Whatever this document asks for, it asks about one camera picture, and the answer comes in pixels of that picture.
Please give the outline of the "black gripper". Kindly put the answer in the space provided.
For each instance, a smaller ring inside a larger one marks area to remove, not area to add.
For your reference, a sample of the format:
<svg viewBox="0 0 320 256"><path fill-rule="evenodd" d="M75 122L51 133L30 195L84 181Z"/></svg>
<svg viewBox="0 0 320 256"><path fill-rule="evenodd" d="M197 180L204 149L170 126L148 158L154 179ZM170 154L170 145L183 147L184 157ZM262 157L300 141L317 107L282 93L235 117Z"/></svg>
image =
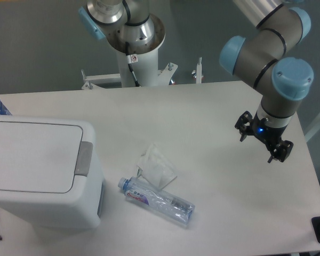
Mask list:
<svg viewBox="0 0 320 256"><path fill-rule="evenodd" d="M271 163L273 160L284 162L293 149L293 142L282 140L282 134L286 129L285 126L280 128L269 127L258 117L253 119L248 111L245 111L238 118L235 128L239 130L241 135L240 142L243 142L250 135L255 136L266 145L270 152L268 163Z"/></svg>

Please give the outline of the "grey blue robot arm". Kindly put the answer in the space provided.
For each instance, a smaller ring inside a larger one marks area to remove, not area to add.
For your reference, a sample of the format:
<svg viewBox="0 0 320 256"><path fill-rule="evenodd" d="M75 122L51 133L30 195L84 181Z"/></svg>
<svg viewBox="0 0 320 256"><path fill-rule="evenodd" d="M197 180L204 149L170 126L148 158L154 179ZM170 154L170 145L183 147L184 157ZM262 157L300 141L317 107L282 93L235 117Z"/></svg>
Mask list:
<svg viewBox="0 0 320 256"><path fill-rule="evenodd" d="M235 128L242 139L256 137L270 159L285 161L293 148L282 134L314 80L312 67L286 57L309 33L311 20L298 7L281 1L236 1L258 34L251 40L232 37L222 48L220 65L262 95L255 115L243 113ZM97 40L106 39L116 51L123 87L163 86L170 79L158 70L158 49L165 39L160 19L148 1L88 1L79 18Z"/></svg>

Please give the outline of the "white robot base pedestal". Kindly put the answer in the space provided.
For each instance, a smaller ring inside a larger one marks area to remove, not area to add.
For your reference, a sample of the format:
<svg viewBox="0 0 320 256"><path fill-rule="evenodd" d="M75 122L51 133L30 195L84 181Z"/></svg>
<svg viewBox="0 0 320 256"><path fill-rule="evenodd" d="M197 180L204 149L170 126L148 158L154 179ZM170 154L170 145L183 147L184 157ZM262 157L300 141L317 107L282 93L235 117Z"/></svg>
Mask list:
<svg viewBox="0 0 320 256"><path fill-rule="evenodd" d="M165 39L160 40L160 43L156 44L155 48L150 52L132 54L130 60L134 60L134 62L130 63L130 65L133 68L133 72L130 72L128 67L128 57L118 51L116 51L119 68L117 74L87 76L82 70L82 89L100 89L102 87L110 87L112 84L117 84L118 87L135 87L135 78L142 87L174 85L173 76L178 65L169 62L164 69L158 68L158 50L164 41Z"/></svg>

